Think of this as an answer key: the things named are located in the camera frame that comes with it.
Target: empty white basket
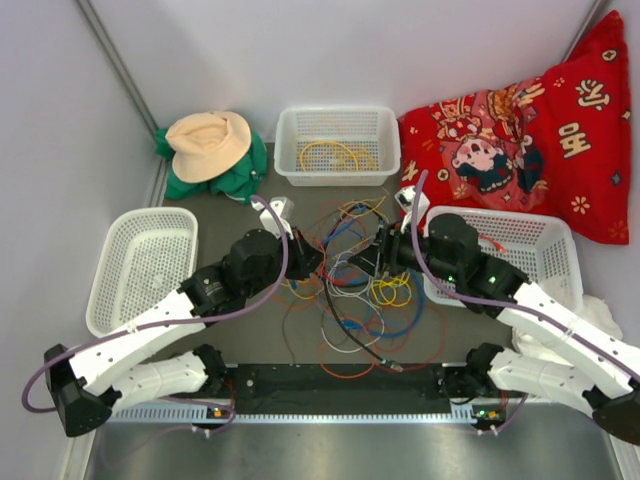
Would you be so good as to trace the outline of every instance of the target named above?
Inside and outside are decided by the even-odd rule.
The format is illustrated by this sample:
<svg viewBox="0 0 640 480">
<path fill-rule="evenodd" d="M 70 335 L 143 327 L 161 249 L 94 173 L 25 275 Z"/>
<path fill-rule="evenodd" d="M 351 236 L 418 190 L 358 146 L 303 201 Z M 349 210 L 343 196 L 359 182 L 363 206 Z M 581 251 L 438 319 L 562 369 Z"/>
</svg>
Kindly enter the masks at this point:
<svg viewBox="0 0 640 480">
<path fill-rule="evenodd" d="M 339 142 L 364 152 L 366 162 L 347 165 L 335 146 L 313 146 L 304 171 L 300 154 L 315 142 Z M 383 107 L 288 108 L 278 120 L 274 158 L 276 172 L 294 186 L 379 186 L 400 169 L 398 122 Z"/>
<path fill-rule="evenodd" d="M 143 208 L 107 233 L 87 307 L 87 327 L 102 337 L 153 307 L 195 269 L 198 221 L 183 208 Z"/>
<path fill-rule="evenodd" d="M 529 275 L 534 282 L 550 287 L 556 300 L 569 310 L 582 306 L 582 278 L 576 246 L 569 226 L 555 217 L 474 208 L 434 207 L 429 221 L 443 213 L 455 213 L 506 251 L 498 252 L 488 240 L 480 239 L 484 252 L 502 258 Z M 429 299 L 443 305 L 462 306 L 425 277 Z"/>
</svg>

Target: white wall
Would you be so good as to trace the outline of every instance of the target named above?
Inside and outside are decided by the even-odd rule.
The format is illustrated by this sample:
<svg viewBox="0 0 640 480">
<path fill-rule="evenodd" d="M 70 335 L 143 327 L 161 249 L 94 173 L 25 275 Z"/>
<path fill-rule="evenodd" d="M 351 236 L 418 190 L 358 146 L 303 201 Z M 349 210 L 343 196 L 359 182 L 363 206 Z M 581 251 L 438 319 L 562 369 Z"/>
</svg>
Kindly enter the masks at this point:
<svg viewBox="0 0 640 480">
<path fill-rule="evenodd" d="M 0 15 L 0 478 L 57 476 L 56 414 L 20 406 L 55 343 L 89 339 L 84 311 L 110 223 L 143 206 L 153 141 L 71 1 Z M 44 384 L 33 396 L 51 405 Z"/>
<path fill-rule="evenodd" d="M 273 139 L 291 105 L 396 113 L 560 60 L 592 0 L 94 0 L 160 125 L 231 109 Z"/>
<path fill-rule="evenodd" d="M 633 180 L 628 247 L 603 246 L 575 235 L 585 292 L 605 298 L 625 339 L 640 346 L 640 2 L 614 0 L 625 21 L 631 74 Z"/>
</svg>

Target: cartoon face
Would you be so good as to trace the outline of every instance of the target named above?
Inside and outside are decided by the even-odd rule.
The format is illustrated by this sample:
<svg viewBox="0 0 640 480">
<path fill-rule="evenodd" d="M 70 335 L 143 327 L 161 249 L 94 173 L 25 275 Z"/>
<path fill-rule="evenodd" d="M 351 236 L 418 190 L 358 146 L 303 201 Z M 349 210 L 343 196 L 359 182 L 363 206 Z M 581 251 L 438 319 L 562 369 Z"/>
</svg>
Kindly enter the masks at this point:
<svg viewBox="0 0 640 480">
<path fill-rule="evenodd" d="M 472 138 L 460 145 L 452 165 L 458 169 L 463 164 L 467 164 L 480 172 L 487 172 L 495 164 L 494 157 L 503 154 L 501 148 L 494 147 L 486 140 Z"/>
</svg>

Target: hat brim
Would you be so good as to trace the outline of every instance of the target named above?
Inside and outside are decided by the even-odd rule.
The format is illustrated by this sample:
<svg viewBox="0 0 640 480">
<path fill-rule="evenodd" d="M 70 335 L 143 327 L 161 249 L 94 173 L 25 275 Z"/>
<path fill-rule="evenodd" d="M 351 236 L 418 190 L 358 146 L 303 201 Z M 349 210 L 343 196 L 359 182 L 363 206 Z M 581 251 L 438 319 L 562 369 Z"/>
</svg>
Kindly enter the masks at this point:
<svg viewBox="0 0 640 480">
<path fill-rule="evenodd" d="M 173 171 L 187 183 L 201 183 L 222 175 L 238 163 L 251 147 L 251 129 L 247 121 L 234 112 L 213 112 L 231 124 L 233 133 L 224 145 L 211 152 L 207 161 L 193 161 L 192 158 L 176 152 L 173 156 Z"/>
</svg>

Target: red pillow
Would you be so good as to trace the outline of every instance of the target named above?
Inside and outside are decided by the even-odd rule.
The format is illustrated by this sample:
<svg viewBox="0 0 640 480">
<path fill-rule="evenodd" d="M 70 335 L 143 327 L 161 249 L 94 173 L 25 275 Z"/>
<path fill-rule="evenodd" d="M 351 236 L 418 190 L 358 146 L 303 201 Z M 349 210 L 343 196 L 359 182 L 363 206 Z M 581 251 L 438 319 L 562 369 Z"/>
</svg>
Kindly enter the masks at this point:
<svg viewBox="0 0 640 480">
<path fill-rule="evenodd" d="M 554 215 L 592 240 L 626 245 L 630 108 L 613 11 L 541 77 L 400 118 L 402 186 L 427 169 L 431 205 Z"/>
</svg>

